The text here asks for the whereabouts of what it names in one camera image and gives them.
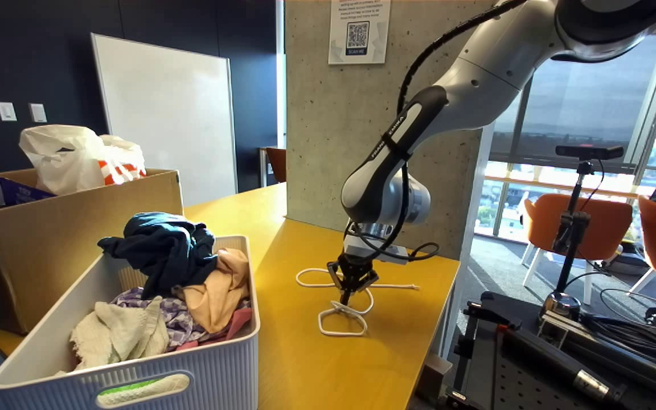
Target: white plastic basket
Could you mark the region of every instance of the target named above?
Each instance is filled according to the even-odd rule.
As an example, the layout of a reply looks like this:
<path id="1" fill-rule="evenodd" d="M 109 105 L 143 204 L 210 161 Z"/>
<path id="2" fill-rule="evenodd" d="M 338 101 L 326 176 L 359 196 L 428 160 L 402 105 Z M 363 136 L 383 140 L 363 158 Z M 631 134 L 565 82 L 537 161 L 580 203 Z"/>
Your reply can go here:
<path id="1" fill-rule="evenodd" d="M 248 254 L 243 237 L 216 237 L 215 248 L 240 248 Z M 111 301 L 123 289 L 146 279 L 146 275 L 127 274 L 125 266 L 125 260 L 101 258 L 53 306 L 20 347 L 3 363 L 0 405 L 32 410 L 257 407 L 259 310 L 253 275 L 253 322 L 242 338 L 188 351 L 70 371 L 76 367 L 76 352 L 69 338 L 76 323 L 94 310 L 96 301 Z"/>

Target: yellow table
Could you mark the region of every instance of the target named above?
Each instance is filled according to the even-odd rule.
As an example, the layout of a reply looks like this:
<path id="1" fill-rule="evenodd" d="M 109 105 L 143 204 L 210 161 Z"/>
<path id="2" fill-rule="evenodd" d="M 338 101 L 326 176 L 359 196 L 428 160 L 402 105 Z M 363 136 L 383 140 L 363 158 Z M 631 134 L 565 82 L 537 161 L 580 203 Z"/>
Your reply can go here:
<path id="1" fill-rule="evenodd" d="M 457 262 L 376 262 L 380 282 L 417 282 L 420 289 L 373 289 L 369 333 L 326 338 L 317 328 L 317 315 L 340 293 L 298 286 L 295 274 L 334 260 L 341 232 L 284 219 L 284 189 L 273 184 L 184 212 L 192 221 L 204 221 L 215 234 L 248 237 L 261 319 L 259 407 L 406 407 Z"/>

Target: glass wall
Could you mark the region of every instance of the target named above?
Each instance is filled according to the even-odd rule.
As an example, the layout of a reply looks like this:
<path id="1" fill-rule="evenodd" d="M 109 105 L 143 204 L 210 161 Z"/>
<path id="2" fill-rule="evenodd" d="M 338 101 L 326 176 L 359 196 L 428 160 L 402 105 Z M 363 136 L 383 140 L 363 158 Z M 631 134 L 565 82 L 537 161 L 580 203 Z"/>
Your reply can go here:
<path id="1" fill-rule="evenodd" d="M 582 193 L 628 200 L 656 187 L 656 38 L 610 64 L 549 62 L 525 90 L 497 118 L 491 161 L 484 168 L 475 232 L 523 242 L 523 200 L 579 183 L 579 160 L 556 145 L 625 145 L 618 161 L 589 161 Z"/>

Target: folded clothes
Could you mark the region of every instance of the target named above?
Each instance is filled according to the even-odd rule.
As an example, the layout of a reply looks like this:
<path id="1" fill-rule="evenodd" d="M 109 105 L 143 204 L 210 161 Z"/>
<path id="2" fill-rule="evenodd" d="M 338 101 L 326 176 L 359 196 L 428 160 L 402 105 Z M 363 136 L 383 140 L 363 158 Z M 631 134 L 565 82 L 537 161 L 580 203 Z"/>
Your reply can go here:
<path id="1" fill-rule="evenodd" d="M 147 358 L 168 348 L 168 333 L 152 299 L 146 307 L 119 307 L 97 301 L 70 333 L 79 364 L 76 368 Z"/>

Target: whiteboard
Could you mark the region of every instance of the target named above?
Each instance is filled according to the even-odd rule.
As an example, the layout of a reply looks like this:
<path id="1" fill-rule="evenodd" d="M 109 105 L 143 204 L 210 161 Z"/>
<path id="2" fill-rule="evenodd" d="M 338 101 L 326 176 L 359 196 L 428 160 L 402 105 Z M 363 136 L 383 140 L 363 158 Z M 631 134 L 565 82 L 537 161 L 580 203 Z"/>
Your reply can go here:
<path id="1" fill-rule="evenodd" d="M 184 204 L 237 193 L 229 64 L 90 33 L 106 127 L 179 174 Z"/>

